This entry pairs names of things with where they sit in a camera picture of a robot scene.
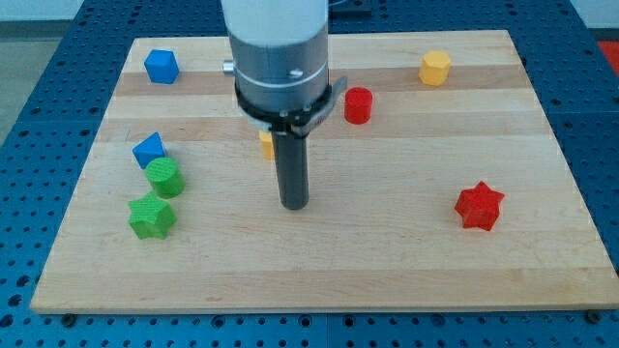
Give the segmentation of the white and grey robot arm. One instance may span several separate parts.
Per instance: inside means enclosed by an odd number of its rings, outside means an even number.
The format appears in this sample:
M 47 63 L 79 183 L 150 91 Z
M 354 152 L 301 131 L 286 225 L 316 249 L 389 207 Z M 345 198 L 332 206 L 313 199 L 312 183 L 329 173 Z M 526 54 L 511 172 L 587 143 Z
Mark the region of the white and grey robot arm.
M 242 111 L 272 135 L 280 202 L 309 201 L 306 138 L 329 114 L 328 0 L 221 0 Z

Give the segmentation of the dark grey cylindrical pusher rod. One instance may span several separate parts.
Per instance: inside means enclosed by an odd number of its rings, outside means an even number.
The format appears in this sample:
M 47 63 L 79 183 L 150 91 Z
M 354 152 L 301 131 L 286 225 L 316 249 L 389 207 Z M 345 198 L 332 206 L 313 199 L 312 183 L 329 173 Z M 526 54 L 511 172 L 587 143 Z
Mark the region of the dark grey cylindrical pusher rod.
M 301 210 L 309 202 L 306 139 L 275 133 L 273 147 L 280 203 L 288 210 Z

